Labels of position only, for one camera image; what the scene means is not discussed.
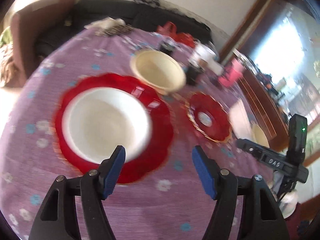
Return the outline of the small red gold-rimmed plate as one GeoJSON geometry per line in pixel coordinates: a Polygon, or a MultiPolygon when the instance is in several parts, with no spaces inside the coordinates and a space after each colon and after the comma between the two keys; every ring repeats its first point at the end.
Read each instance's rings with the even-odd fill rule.
{"type": "Polygon", "coordinates": [[[193,127],[208,140],[226,143],[232,137],[228,114],[212,96],[192,92],[185,102],[185,109],[193,127]]]}

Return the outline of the small white foam bowl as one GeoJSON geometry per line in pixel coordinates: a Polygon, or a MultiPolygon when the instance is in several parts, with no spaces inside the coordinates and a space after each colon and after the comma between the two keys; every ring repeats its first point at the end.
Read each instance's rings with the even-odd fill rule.
{"type": "Polygon", "coordinates": [[[100,164],[121,145],[129,162],[149,144],[152,123],[146,107],[131,94],[98,87],[81,92],[67,105],[62,134],[82,160],[100,164]]]}

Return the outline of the brown wooden cabinet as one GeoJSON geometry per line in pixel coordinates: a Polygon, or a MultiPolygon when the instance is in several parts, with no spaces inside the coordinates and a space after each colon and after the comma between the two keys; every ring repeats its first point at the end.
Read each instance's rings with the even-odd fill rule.
{"type": "Polygon", "coordinates": [[[250,65],[238,81],[269,145],[288,145],[289,119],[306,117],[306,164],[319,158],[319,0],[256,0],[220,52],[250,65]]]}

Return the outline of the pink thermos with knit sleeve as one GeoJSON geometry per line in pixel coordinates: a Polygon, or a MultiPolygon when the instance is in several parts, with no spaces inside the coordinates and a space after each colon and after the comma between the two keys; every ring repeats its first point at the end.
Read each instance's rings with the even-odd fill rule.
{"type": "Polygon", "coordinates": [[[225,65],[224,72],[218,78],[218,82],[223,87],[231,87],[243,76],[245,70],[246,68],[240,59],[235,57],[225,65]]]}

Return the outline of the large red scalloped plate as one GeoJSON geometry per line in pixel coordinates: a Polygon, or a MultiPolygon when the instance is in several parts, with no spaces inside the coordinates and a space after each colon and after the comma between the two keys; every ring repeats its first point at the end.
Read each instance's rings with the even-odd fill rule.
{"type": "Polygon", "coordinates": [[[161,96],[134,77],[114,73],[87,77],[67,90],[54,125],[61,155],[82,173],[123,146],[121,184],[162,166],[174,137],[170,109],[161,96]]]}

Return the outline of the dark jar with cork lid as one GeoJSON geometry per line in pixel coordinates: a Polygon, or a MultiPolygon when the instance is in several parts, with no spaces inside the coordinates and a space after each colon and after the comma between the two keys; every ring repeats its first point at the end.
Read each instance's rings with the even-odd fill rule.
{"type": "Polygon", "coordinates": [[[188,64],[186,71],[186,83],[190,86],[196,85],[196,80],[199,75],[204,72],[204,69],[198,65],[188,64]]]}

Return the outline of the white plastic jar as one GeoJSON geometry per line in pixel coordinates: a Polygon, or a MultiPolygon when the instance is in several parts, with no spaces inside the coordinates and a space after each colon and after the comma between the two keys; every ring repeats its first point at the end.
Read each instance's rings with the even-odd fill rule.
{"type": "Polygon", "coordinates": [[[216,61],[218,59],[219,54],[212,42],[208,42],[207,44],[200,42],[195,46],[188,61],[193,65],[200,65],[201,61],[209,63],[210,60],[216,61]]]}

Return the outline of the purple floral tablecloth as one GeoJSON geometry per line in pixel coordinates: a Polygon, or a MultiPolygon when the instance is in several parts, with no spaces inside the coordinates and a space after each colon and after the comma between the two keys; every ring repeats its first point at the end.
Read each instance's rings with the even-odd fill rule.
{"type": "MultiPolygon", "coordinates": [[[[65,147],[54,126],[65,95],[89,76],[115,74],[133,80],[130,60],[141,48],[158,48],[163,36],[135,29],[126,36],[101,37],[84,30],[50,54],[25,84],[1,137],[1,212],[13,231],[28,239],[34,218],[55,178],[79,176],[62,155],[65,147]]],[[[206,77],[169,96],[148,102],[160,111],[146,153],[123,168],[114,193],[103,202],[117,239],[201,239],[215,202],[205,194],[191,151],[200,145],[222,168],[237,176],[272,171],[236,148],[234,138],[213,142],[187,116],[186,101],[203,92],[229,109],[244,95],[238,86],[217,89],[206,77]]]]}

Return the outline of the black mug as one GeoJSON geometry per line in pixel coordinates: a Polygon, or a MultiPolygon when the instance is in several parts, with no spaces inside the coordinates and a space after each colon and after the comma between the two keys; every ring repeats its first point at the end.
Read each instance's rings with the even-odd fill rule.
{"type": "Polygon", "coordinates": [[[162,43],[159,46],[159,51],[171,55],[175,50],[175,41],[172,38],[167,38],[162,41],[162,43]]]}

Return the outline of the red plastic bag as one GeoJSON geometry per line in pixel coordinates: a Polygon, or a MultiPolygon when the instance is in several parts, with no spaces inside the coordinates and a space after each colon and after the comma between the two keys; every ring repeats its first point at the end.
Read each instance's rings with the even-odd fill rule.
{"type": "Polygon", "coordinates": [[[159,25],[156,30],[157,33],[170,37],[178,43],[182,43],[190,48],[195,48],[195,40],[189,33],[177,32],[177,27],[172,22],[167,22],[165,25],[159,25]]]}

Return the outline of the leopard print cloth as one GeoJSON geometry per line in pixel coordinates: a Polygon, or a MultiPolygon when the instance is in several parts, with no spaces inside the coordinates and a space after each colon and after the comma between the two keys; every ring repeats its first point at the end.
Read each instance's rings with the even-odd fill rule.
{"type": "Polygon", "coordinates": [[[133,31],[133,27],[126,24],[121,18],[111,18],[107,17],[102,20],[91,22],[84,26],[85,29],[94,29],[96,36],[119,36],[125,35],[133,31]]]}

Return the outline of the black sofa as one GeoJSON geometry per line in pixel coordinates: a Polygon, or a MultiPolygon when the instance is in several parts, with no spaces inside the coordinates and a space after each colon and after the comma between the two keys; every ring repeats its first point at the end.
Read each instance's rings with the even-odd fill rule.
{"type": "Polygon", "coordinates": [[[204,44],[213,41],[210,27],[173,10],[125,0],[80,0],[67,16],[36,39],[35,55],[47,57],[80,33],[85,25],[106,17],[120,18],[134,28],[149,32],[156,31],[159,25],[172,22],[178,32],[189,33],[204,44]]]}

